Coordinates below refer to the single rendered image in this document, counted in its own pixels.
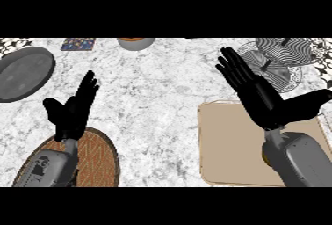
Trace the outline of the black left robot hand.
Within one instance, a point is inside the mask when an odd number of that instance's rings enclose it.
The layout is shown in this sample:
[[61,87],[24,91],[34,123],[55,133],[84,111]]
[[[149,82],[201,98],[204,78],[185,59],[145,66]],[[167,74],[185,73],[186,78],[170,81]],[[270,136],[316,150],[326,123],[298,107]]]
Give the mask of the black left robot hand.
[[78,140],[83,137],[90,115],[92,103],[100,86],[90,70],[80,82],[75,95],[69,97],[65,104],[55,98],[43,100],[49,121],[56,126],[55,141]]

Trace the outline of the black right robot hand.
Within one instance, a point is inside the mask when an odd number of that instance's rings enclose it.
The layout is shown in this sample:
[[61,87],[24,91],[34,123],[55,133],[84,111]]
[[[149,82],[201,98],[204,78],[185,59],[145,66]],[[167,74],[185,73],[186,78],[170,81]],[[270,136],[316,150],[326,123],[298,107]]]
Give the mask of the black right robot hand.
[[332,100],[332,90],[311,91],[283,100],[264,77],[254,74],[233,48],[223,47],[220,52],[215,68],[238,93],[254,123],[270,131],[291,122],[313,119],[322,105]]

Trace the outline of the black and white tiered basket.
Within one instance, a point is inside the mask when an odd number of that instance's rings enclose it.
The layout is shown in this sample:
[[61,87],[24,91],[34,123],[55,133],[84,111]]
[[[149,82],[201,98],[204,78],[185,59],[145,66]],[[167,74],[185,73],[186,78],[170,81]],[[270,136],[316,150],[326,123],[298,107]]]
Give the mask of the black and white tiered basket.
[[257,38],[241,46],[238,54],[279,93],[298,86],[301,67],[317,60],[314,43],[308,38]]

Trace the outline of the beige rectangular tray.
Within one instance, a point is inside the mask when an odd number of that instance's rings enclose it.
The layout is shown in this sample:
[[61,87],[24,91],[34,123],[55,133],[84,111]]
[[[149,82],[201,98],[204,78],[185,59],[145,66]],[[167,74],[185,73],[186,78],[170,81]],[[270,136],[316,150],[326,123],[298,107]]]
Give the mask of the beige rectangular tray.
[[[332,128],[319,115],[285,126],[282,133],[308,134],[332,161]],[[264,161],[264,130],[255,125],[239,101],[198,107],[199,171],[214,185],[285,186]]]

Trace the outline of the dark grey oval plate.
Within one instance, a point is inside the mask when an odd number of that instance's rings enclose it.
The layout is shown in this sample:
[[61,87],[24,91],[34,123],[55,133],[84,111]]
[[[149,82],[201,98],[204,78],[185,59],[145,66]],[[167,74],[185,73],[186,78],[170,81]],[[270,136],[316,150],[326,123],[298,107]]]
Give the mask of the dark grey oval plate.
[[0,60],[0,103],[12,103],[44,86],[56,67],[53,54],[43,47],[16,50]]

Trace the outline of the round brown woven placemat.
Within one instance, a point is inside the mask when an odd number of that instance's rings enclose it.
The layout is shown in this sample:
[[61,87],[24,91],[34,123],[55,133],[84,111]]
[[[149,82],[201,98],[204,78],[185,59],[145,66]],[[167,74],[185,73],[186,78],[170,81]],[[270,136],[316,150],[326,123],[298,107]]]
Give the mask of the round brown woven placemat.
[[[65,142],[56,142],[55,137],[47,138],[30,157],[41,149],[64,151]],[[84,135],[78,140],[78,159],[75,187],[117,187],[121,173],[117,149],[106,134],[92,127],[86,128]]]

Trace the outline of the blue patterned square coaster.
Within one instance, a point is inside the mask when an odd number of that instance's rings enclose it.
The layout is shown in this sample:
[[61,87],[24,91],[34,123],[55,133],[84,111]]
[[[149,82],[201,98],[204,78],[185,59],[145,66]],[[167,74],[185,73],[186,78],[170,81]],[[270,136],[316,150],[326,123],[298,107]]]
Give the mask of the blue patterned square coaster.
[[66,38],[64,40],[62,51],[92,51],[95,46],[95,38]]

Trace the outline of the black and white patterned cloth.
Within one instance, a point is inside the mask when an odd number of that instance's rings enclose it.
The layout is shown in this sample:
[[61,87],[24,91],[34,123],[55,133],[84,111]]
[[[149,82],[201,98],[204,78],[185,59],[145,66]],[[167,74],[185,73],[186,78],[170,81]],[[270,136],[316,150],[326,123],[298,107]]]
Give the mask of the black and white patterned cloth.
[[30,47],[33,38],[0,38],[0,55],[13,53],[21,48]]

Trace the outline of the grey pot with orange contents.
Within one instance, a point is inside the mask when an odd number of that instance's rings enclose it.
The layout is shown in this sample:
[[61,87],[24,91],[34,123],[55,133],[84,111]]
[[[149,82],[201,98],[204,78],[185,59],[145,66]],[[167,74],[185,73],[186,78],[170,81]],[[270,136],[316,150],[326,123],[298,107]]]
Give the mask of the grey pot with orange contents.
[[155,38],[120,38],[118,39],[121,47],[128,51],[145,50],[155,42]]

